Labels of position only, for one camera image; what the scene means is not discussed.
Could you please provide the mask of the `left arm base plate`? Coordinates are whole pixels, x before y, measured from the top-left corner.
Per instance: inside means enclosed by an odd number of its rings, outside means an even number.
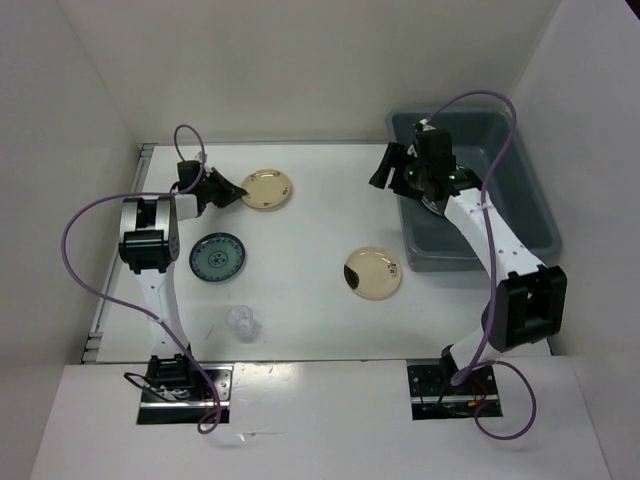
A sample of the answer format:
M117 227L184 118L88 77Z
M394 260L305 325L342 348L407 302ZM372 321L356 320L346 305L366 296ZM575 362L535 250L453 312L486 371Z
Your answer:
M232 364L205 364L205 371L216 386L220 399L219 423L228 424L234 366ZM136 424L149 425L194 425L205 415L213 415L216 405L207 383L196 374L194 386L168 387L149 383L148 374L142 376L127 372L131 381L139 388L140 402Z

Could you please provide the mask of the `beige dish with dark spot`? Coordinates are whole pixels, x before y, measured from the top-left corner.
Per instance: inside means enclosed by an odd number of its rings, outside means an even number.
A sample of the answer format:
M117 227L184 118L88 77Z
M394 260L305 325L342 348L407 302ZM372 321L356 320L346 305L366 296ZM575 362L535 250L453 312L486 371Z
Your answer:
M403 270L400 261L387 248L365 246L354 250L343 264L349 288L367 300L384 300L400 287Z

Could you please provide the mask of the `beige dish with flowers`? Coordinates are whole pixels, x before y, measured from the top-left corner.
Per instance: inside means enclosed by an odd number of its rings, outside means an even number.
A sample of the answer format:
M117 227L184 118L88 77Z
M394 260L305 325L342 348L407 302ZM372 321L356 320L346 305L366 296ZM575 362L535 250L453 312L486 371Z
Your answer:
M246 206L255 210L274 210L288 200L293 183L282 171L265 168L249 174L241 187L246 191L242 197Z

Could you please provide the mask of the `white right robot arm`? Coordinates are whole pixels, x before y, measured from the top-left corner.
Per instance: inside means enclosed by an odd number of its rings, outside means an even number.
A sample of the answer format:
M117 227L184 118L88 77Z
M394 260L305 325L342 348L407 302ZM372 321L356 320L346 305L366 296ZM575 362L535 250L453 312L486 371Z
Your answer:
M448 131L423 130L410 146L389 143L369 183L432 204L461 233L489 276L490 297L480 326L442 352L438 377L446 391L464 391L480 365L559 332L565 272L524 246L490 199L488 180L459 166Z

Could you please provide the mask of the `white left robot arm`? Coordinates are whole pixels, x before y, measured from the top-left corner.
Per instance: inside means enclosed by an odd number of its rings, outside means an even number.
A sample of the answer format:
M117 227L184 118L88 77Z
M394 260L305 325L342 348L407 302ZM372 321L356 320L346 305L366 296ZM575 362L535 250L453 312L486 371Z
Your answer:
M123 201L118 253L141 288L143 305L138 310L151 323L149 383L185 400L197 393L206 376L193 359L177 303L179 222L200 217L209 205L225 208L248 192L206 167L203 160L181 161L177 173L172 190Z

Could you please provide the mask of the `clear plastic cup on table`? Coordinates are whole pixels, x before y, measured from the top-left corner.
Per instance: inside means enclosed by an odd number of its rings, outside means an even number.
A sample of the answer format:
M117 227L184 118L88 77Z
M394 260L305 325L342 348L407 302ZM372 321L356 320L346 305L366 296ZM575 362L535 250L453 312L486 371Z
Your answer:
M244 305L236 305L228 311L227 327L244 343L252 342L257 335L257 323L253 311Z

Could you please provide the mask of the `blue floral green dish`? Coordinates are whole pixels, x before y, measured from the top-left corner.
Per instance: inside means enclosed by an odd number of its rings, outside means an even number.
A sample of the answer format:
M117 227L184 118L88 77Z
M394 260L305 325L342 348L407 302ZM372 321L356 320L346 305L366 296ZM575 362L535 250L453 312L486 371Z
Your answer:
M192 273L209 283L230 280L240 272L245 260L244 244L226 232L215 232L201 238L194 244L188 257Z

